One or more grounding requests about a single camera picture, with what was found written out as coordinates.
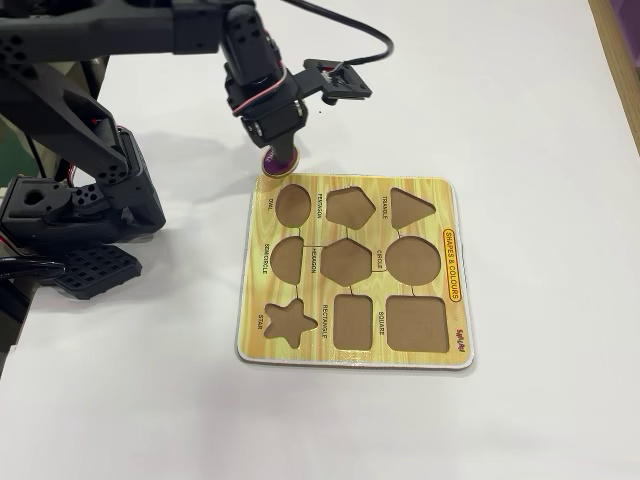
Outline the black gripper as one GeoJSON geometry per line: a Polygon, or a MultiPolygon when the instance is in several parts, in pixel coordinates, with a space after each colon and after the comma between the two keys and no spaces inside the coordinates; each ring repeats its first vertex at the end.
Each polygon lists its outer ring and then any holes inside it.
{"type": "Polygon", "coordinates": [[[298,158],[295,132],[306,125],[308,109],[302,92],[289,70],[281,65],[282,76],[241,86],[225,64],[224,87],[227,103],[240,118],[251,140],[260,148],[269,145],[268,164],[293,164],[298,158]]]}

